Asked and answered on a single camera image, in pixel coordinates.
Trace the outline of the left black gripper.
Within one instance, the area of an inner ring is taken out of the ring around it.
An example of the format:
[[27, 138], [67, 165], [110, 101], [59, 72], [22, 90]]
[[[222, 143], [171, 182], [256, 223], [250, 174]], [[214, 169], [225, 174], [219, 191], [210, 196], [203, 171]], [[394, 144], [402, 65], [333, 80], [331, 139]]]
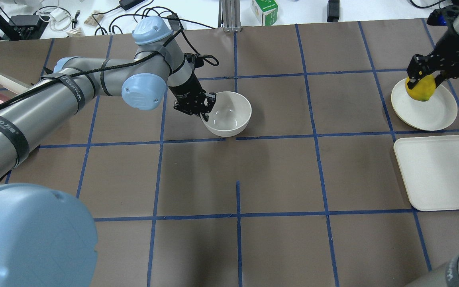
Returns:
[[217, 93], [206, 92], [194, 72], [182, 84], [168, 84], [176, 100], [173, 108], [189, 116], [200, 116], [204, 122], [209, 121], [209, 113], [215, 106]]

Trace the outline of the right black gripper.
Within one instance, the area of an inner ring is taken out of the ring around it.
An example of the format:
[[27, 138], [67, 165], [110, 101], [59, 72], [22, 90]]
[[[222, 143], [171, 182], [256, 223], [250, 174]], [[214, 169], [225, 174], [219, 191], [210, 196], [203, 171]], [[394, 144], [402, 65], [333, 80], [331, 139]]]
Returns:
[[426, 76], [439, 71], [435, 77], [435, 86], [444, 81], [459, 77], [459, 34], [449, 28], [427, 54], [415, 54], [407, 67], [406, 89], [413, 90]]

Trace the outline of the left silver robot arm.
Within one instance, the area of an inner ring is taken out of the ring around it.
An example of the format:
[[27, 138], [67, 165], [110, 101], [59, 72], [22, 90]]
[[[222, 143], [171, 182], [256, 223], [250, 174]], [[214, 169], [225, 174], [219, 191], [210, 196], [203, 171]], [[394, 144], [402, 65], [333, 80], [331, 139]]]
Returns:
[[[99, 94], [133, 108], [157, 108], [166, 91], [174, 108], [205, 121], [216, 103], [159, 16], [138, 22], [131, 61], [87, 57], [58, 60], [53, 73], [0, 104], [0, 178]], [[93, 216], [75, 196], [37, 184], [0, 184], [0, 287], [87, 287], [97, 262]]]

